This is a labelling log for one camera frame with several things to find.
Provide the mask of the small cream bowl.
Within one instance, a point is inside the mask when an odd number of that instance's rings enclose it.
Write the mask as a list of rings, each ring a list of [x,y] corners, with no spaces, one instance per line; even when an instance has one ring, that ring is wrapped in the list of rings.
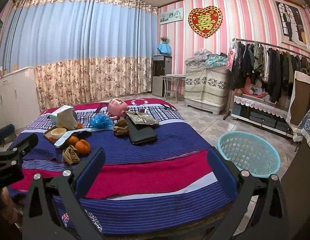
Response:
[[[60,139],[60,137],[62,137],[62,135],[64,135],[64,133],[66,133],[66,131],[67,131],[66,128],[58,127],[58,128],[53,129],[50,132],[50,134],[53,139],[58,140]]]

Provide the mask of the brown paper ball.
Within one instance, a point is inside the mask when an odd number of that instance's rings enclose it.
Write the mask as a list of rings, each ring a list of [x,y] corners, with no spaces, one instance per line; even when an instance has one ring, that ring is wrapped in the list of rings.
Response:
[[[80,162],[78,150],[73,145],[69,145],[65,150],[63,150],[62,162],[69,166]]]

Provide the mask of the orange tangerine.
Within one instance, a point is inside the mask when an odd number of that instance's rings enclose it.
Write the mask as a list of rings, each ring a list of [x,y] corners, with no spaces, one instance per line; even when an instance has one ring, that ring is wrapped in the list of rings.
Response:
[[[75,144],[75,148],[79,155],[88,155],[90,153],[90,144],[83,139]]]
[[[66,143],[67,145],[72,145],[72,146],[75,146],[76,143],[79,141],[78,137],[74,136],[74,135],[71,135],[67,140],[66,140]]]

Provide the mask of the blue plastic bag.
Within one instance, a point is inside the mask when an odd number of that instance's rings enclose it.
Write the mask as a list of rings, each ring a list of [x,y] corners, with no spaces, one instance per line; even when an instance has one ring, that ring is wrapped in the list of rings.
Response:
[[[99,113],[90,119],[89,125],[98,129],[112,129],[113,122],[109,116]]]

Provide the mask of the camouflage patterned packet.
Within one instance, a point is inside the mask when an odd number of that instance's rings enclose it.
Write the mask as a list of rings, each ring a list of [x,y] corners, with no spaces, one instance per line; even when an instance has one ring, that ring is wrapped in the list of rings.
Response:
[[[159,122],[152,115],[149,115],[148,113],[127,111],[126,115],[131,119],[131,121],[135,125],[153,126],[159,124]]]

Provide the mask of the white paper strip wrapper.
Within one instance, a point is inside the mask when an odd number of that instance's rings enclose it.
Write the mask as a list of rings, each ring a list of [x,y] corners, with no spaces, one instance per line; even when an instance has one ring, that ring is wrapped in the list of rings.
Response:
[[[72,131],[66,131],[64,133],[64,135],[62,135],[62,137],[60,137],[60,139],[58,139],[55,143],[54,146],[56,148],[60,148],[68,139],[69,137],[71,137],[73,134],[75,133],[79,133],[79,132],[91,132],[92,129],[91,128],[82,128],[82,129],[76,129],[76,130],[72,130]]]

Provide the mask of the brown phone case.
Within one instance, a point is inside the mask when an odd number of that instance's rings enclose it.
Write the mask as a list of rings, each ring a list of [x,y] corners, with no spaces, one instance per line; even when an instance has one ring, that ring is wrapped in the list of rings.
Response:
[[[45,139],[47,139],[52,144],[54,144],[57,141],[56,139],[52,137],[52,134],[51,134],[51,132],[56,128],[57,127],[54,126],[43,133],[43,136],[45,137]]]

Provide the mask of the white cupboard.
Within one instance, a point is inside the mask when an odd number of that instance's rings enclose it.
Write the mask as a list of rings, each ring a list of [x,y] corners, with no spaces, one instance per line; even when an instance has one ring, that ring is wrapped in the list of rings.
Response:
[[[0,128],[13,124],[21,129],[40,115],[35,72],[26,67],[0,79]]]

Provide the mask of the grey pouch bag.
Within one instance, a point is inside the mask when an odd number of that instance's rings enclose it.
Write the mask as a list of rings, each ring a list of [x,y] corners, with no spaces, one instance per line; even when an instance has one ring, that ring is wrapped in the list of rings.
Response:
[[[66,128],[69,131],[77,129],[78,121],[72,108],[63,110],[57,114],[56,126]]]

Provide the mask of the light blue plastic basket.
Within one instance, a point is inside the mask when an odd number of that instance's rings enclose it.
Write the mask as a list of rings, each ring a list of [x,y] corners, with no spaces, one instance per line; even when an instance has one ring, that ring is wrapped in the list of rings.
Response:
[[[219,137],[216,148],[225,160],[255,177],[268,178],[280,169],[276,149],[265,139],[248,132],[225,133]]]

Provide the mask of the blue fringed cloth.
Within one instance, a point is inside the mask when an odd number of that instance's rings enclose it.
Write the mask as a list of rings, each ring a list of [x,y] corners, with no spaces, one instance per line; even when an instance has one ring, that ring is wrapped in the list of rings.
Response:
[[[310,108],[302,118],[297,128],[293,131],[294,142],[301,142],[303,139],[306,140],[310,148]]]

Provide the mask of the blue floral curtain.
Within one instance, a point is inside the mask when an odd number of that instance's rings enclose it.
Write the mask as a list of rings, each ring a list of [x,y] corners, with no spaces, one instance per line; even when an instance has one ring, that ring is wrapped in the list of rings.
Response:
[[[0,34],[0,67],[30,67],[40,109],[152,89],[158,9],[140,0],[18,0]]]

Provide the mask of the clothes rack with garments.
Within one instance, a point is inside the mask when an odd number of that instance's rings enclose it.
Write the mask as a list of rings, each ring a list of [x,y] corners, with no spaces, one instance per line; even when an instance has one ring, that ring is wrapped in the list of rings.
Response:
[[[291,65],[288,65],[284,72],[281,71],[280,50],[284,51],[286,56],[292,53],[299,56],[296,69],[301,70],[307,75],[310,74],[310,68],[301,65],[303,58],[310,61],[310,57],[302,53],[270,43],[240,38],[232,39],[226,65],[226,68],[230,72],[230,92],[227,102],[227,112],[223,116],[223,120],[226,120],[231,115],[231,101],[234,97],[233,91],[243,89],[247,78],[253,81],[255,79],[261,79],[262,83],[267,87],[276,82],[282,83],[283,80],[286,82],[289,81],[291,77],[290,72],[294,72],[295,69]]]

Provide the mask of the pile of clothes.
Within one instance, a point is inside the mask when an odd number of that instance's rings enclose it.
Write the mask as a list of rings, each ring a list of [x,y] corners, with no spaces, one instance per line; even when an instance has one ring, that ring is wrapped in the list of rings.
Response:
[[[193,57],[186,59],[186,66],[203,65],[207,68],[224,67],[227,63],[227,55],[224,53],[213,54],[212,52],[201,49],[196,51]]]

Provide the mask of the water dispenser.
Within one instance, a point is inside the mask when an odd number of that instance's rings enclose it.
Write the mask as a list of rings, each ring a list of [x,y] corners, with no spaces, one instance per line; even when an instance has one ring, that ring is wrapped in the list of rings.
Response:
[[[156,55],[152,64],[152,94],[164,96],[163,76],[172,72],[172,57],[167,55]]]

